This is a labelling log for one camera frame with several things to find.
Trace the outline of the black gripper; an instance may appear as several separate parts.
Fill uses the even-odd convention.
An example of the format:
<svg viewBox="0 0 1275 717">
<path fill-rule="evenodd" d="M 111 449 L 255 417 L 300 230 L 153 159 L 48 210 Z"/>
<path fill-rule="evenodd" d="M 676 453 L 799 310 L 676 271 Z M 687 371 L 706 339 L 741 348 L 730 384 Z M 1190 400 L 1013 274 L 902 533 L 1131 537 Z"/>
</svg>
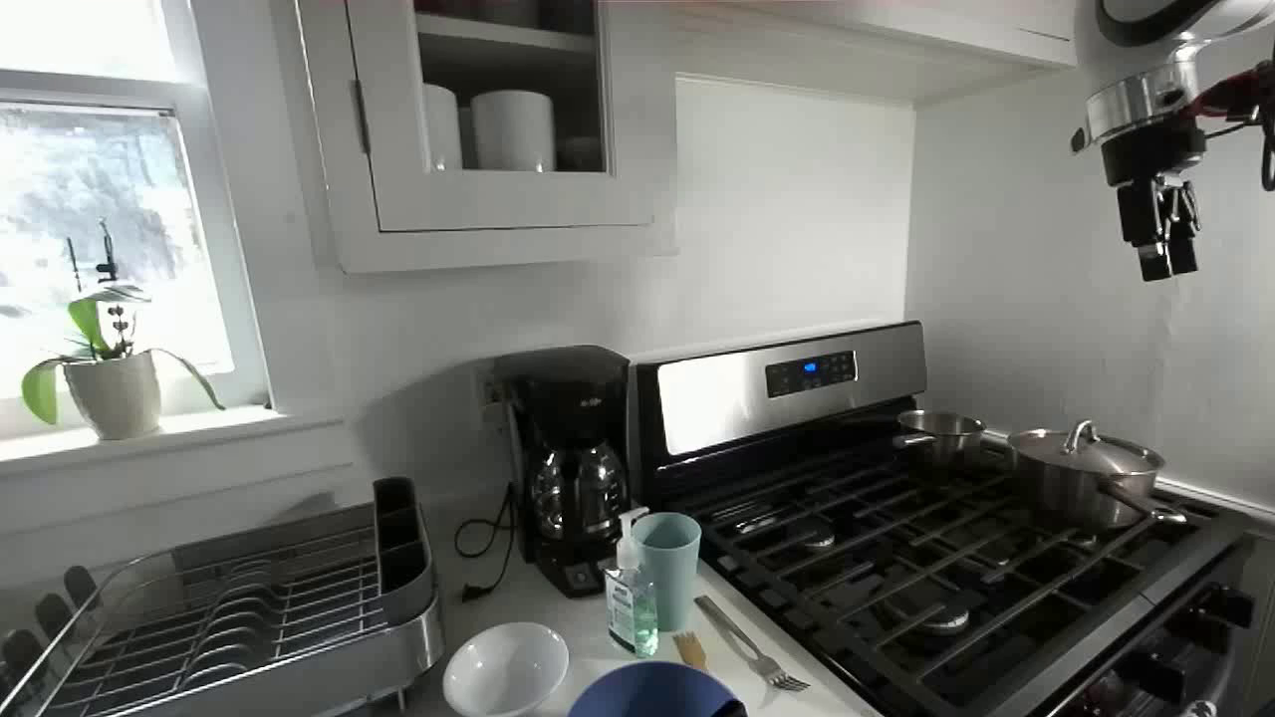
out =
<svg viewBox="0 0 1275 717">
<path fill-rule="evenodd" d="M 1185 113 L 1104 145 L 1104 170 L 1114 193 L 1118 230 L 1139 247 L 1142 284 L 1167 279 L 1170 271 L 1201 271 L 1201 210 L 1187 178 L 1201 155 L 1203 130 Z"/>
</svg>

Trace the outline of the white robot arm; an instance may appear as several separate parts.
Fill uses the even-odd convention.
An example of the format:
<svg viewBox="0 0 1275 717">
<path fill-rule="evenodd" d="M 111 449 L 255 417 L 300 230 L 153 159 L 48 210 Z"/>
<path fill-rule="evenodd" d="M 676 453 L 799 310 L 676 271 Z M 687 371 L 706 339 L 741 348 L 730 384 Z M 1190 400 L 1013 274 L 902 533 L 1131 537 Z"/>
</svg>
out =
<svg viewBox="0 0 1275 717">
<path fill-rule="evenodd" d="M 1272 21 L 1275 0 L 1077 0 L 1070 47 L 1089 94 L 1070 150 L 1098 150 L 1118 234 L 1149 284 L 1201 266 L 1187 167 L 1211 145 L 1203 120 L 1258 126 L 1258 183 L 1275 187 L 1275 59 L 1201 82 L 1203 47 Z"/>
</svg>

